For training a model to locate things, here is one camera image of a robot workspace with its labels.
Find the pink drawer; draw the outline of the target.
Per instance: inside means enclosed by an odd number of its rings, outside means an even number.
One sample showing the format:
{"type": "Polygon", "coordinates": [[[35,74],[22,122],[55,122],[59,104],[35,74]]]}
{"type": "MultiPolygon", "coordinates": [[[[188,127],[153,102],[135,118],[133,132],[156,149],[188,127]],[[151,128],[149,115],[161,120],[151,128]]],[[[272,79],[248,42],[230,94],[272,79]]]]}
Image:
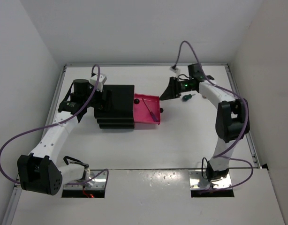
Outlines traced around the pink drawer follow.
{"type": "Polygon", "coordinates": [[[160,100],[158,96],[134,94],[133,118],[136,123],[160,124],[161,123],[160,100]],[[158,122],[154,122],[142,99],[145,100],[150,110],[155,114],[158,122]]]}

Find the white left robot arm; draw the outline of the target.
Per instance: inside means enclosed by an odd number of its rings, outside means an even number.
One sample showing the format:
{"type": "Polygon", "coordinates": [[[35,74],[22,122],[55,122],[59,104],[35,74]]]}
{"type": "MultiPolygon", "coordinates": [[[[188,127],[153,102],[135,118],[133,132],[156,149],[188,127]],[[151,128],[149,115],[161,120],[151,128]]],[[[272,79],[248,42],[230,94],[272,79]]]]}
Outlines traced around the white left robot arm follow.
{"type": "Polygon", "coordinates": [[[20,185],[23,190],[56,195],[63,185],[86,186],[101,173],[91,176],[89,165],[65,157],[65,166],[57,167],[58,155],[74,127],[87,113],[89,107],[104,109],[102,99],[105,75],[95,75],[89,80],[75,79],[40,143],[17,161],[20,185]]]}

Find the purple handled screwdriver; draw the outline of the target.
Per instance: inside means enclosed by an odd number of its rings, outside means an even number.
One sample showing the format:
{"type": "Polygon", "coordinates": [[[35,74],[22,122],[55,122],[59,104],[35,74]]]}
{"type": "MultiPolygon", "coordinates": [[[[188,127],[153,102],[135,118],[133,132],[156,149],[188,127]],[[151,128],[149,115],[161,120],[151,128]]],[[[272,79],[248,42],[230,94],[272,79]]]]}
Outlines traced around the purple handled screwdriver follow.
{"type": "Polygon", "coordinates": [[[148,107],[148,105],[146,104],[145,100],[142,99],[144,105],[146,106],[146,108],[148,109],[149,113],[150,113],[150,116],[152,117],[153,121],[154,122],[158,122],[158,119],[157,117],[155,116],[155,114],[150,110],[150,108],[148,107]]]}

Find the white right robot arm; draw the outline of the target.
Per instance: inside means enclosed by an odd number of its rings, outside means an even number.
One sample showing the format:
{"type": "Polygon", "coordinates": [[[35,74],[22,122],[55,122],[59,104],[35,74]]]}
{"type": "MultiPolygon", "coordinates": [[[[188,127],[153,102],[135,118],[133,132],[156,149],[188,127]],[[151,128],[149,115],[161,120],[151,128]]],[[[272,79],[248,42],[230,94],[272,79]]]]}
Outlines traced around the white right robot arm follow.
{"type": "Polygon", "coordinates": [[[215,106],[218,140],[214,154],[207,162],[205,178],[208,181],[225,178],[235,146],[250,130],[248,103],[235,93],[219,87],[199,64],[189,65],[188,72],[189,78],[186,80],[179,80],[177,76],[170,77],[168,86],[159,99],[175,99],[183,92],[196,91],[215,106]]]}

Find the black drawer cabinet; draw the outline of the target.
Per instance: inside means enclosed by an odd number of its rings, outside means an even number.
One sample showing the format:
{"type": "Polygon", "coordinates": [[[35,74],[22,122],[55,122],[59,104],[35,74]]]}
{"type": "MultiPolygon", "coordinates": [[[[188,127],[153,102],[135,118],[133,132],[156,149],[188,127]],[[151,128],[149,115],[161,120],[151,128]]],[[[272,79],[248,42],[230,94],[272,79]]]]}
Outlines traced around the black drawer cabinet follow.
{"type": "Polygon", "coordinates": [[[108,112],[94,108],[94,118],[100,129],[134,129],[133,118],[134,85],[104,85],[103,89],[112,91],[112,107],[108,112]]]}

